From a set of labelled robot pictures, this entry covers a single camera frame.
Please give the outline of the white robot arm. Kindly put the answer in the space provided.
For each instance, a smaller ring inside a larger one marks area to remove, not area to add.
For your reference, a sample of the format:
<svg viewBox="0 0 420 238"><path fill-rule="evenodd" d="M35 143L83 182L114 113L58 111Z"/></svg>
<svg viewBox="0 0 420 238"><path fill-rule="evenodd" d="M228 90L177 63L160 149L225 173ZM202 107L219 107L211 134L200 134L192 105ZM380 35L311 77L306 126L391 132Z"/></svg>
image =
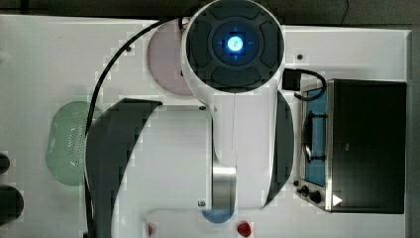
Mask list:
<svg viewBox="0 0 420 238"><path fill-rule="evenodd" d="M147 238L151 212L189 209L204 193L211 201L202 216L223 224L239 209L267 206L288 178L277 169L279 150L294 145L290 108L279 91L285 52L276 18L252 0L215 0L190 19L180 56L188 88L211 114L210 156L141 167L134 188L123 189L135 146L159 104L119 101L87 134L92 238Z"/></svg>

